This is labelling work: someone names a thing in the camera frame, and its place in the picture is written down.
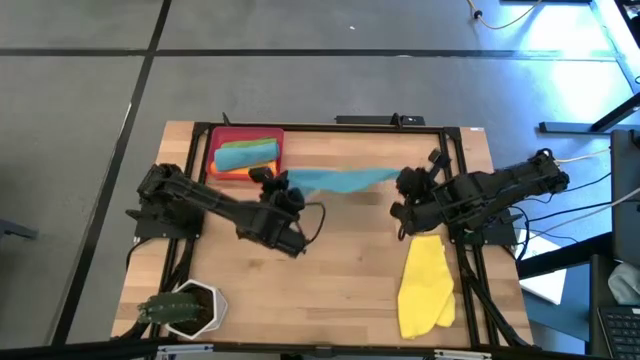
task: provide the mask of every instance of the succulent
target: succulent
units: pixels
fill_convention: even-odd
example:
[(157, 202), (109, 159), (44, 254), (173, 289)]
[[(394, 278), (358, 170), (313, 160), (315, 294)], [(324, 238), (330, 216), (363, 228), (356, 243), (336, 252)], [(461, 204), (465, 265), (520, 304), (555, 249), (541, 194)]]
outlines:
[(196, 297), (189, 293), (160, 293), (147, 302), (138, 305), (138, 322), (154, 324), (175, 324), (196, 320), (203, 307)]

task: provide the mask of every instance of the red tray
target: red tray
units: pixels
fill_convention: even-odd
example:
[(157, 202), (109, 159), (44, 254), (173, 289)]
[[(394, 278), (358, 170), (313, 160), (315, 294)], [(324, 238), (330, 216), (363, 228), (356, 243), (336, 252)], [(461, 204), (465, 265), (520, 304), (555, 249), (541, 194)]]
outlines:
[(278, 143), (278, 158), (276, 159), (276, 173), (280, 174), (282, 164), (282, 153), (284, 152), (284, 130), (279, 128), (263, 128), (263, 127), (233, 127), (218, 126), (213, 129), (211, 135), (211, 146), (209, 147), (209, 155), (207, 157), (207, 173), (217, 180), (251, 180), (249, 175), (244, 174), (228, 174), (224, 172), (212, 173), (211, 163), (215, 160), (215, 152), (222, 144), (232, 141), (248, 141), (260, 138), (275, 138)]

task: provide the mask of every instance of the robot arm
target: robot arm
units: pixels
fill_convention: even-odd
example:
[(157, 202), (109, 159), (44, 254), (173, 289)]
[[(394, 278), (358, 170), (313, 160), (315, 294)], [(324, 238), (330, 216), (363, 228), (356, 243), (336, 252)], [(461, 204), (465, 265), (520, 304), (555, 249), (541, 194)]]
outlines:
[[(394, 203), (391, 215), (400, 220), (403, 233), (409, 235), (432, 230), (442, 223), (473, 231), (490, 224), (500, 211), (527, 196), (555, 194), (564, 191), (569, 183), (569, 176), (558, 168), (548, 149), (492, 174), (460, 174), (442, 185), (436, 184), (433, 176), (420, 175), (424, 173), (424, 169), (405, 168), (396, 180), (405, 202)], [(423, 179), (421, 186), (416, 185), (417, 179)]]
[(152, 217), (171, 223), (179, 221), (184, 213), (175, 209), (196, 207), (232, 221), (239, 238), (296, 257), (309, 243), (301, 231), (290, 228), (291, 223), (297, 224), (300, 219), (304, 198), (298, 189), (287, 190), (286, 173), (274, 179), (270, 171), (256, 170), (250, 175), (263, 184), (260, 202), (238, 201), (199, 184), (186, 177), (176, 165), (153, 165), (138, 187), (142, 210), (129, 210), (128, 214), (135, 219)]

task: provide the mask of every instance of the wooden tabletop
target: wooden tabletop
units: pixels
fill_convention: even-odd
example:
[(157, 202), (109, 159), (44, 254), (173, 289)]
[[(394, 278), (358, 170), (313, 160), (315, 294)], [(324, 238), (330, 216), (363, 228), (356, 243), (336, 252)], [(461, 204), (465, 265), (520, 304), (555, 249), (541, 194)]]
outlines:
[[(157, 162), (183, 167), (192, 128), (192, 122), (168, 122)], [(484, 130), (461, 131), (468, 171), (491, 172)], [(429, 167), (427, 157), (436, 147), (438, 137), (428, 134), (288, 131), (283, 168)], [(452, 143), (449, 153), (455, 159)], [(452, 168), (455, 175), (458, 168), (455, 160)], [(440, 176), (438, 180), (442, 181), (443, 175)], [(241, 200), (256, 200), (260, 193), (259, 187), (250, 182), (211, 181), (210, 186)], [(400, 199), (393, 181), (349, 195), (313, 196), (313, 201), (324, 202), (327, 218), (307, 254), (297, 259), (238, 240), (233, 223), (207, 214), (203, 234), (196, 243), (191, 277), (218, 287), (229, 302), (229, 311), (218, 330), (203, 334), (199, 340), (469, 347), (455, 249), (448, 242), (444, 226), (430, 233), (440, 235), (445, 244), (455, 283), (455, 321), (450, 328), (436, 326), (414, 340), (400, 337), (396, 297), (410, 239), (397, 240), (399, 224), (389, 215), (391, 204)], [(305, 209), (301, 217), (305, 233), (315, 232), (320, 210)], [(158, 291), (167, 243), (166, 239), (154, 239), (131, 257), (112, 330), (114, 336), (134, 323), (136, 305)], [(494, 302), (518, 334), (532, 342), (513, 258), (497, 246), (485, 246), (483, 251)], [(481, 341), (487, 343), (484, 314), (477, 299), (475, 311)]]

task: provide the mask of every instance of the yellow towel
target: yellow towel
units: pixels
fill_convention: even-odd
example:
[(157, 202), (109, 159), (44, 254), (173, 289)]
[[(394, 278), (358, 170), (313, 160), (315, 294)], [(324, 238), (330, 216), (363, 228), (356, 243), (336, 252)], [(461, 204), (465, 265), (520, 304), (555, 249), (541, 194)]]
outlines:
[(398, 293), (398, 322), (404, 339), (428, 333), (435, 324), (449, 327), (455, 318), (453, 279), (437, 235), (411, 240)]

